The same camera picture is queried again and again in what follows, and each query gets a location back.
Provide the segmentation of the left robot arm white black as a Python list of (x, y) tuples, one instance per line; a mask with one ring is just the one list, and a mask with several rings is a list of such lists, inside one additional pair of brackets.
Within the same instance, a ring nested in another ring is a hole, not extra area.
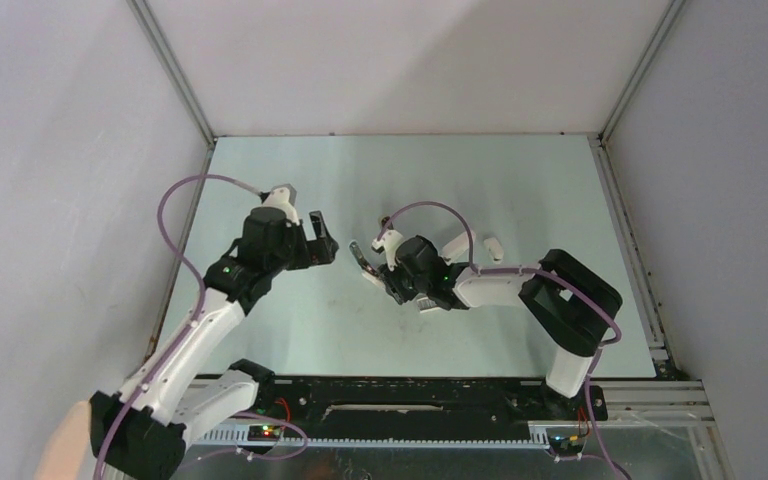
[(328, 265), (339, 245), (323, 215), (310, 214), (314, 236), (286, 207), (261, 206), (243, 223), (241, 237), (199, 278), (199, 293), (166, 344), (112, 394), (90, 399), (94, 475), (115, 468), (134, 479), (169, 479), (189, 447), (239, 412), (264, 416), (276, 403), (275, 374), (238, 360), (212, 384), (187, 390), (221, 341), (271, 289), (281, 272)]

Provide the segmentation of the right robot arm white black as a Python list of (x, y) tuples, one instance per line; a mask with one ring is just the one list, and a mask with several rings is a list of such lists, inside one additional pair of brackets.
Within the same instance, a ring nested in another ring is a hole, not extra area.
[(610, 342), (606, 331), (617, 328), (623, 299), (575, 257), (552, 249), (535, 268), (480, 268), (446, 261), (422, 236), (374, 240), (372, 249), (386, 257), (376, 276), (399, 304), (424, 296), (446, 311), (527, 309), (556, 345), (541, 392), (543, 408), (566, 418), (580, 407), (580, 390), (598, 351)]

